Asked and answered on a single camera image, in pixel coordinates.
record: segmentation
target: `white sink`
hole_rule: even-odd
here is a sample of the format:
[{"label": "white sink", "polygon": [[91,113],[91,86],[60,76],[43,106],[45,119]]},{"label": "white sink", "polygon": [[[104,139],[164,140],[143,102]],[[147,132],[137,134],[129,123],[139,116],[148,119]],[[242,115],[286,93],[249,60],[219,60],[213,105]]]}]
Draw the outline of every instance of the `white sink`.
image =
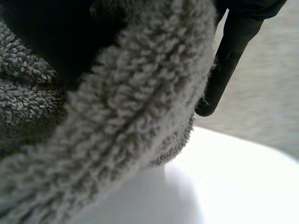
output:
[{"label": "white sink", "polygon": [[141,172],[72,224],[299,224],[299,164],[202,128],[171,163]]}]

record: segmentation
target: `gray towel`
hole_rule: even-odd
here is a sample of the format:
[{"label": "gray towel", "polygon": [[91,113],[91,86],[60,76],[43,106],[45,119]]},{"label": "gray towel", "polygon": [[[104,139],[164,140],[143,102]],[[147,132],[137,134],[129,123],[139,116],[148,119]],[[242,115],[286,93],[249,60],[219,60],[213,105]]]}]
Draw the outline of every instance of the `gray towel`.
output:
[{"label": "gray towel", "polygon": [[65,223],[185,146],[213,61],[210,0],[156,0],[75,92],[0,23],[0,223]]}]

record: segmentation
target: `white surface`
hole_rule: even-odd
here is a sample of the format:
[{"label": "white surface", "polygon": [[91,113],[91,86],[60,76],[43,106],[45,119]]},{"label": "white surface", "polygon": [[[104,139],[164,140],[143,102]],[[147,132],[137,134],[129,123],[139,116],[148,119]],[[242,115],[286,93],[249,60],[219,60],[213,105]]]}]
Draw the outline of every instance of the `white surface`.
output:
[{"label": "white surface", "polygon": [[141,172],[73,224],[299,224],[299,166],[195,128],[173,162]]}]

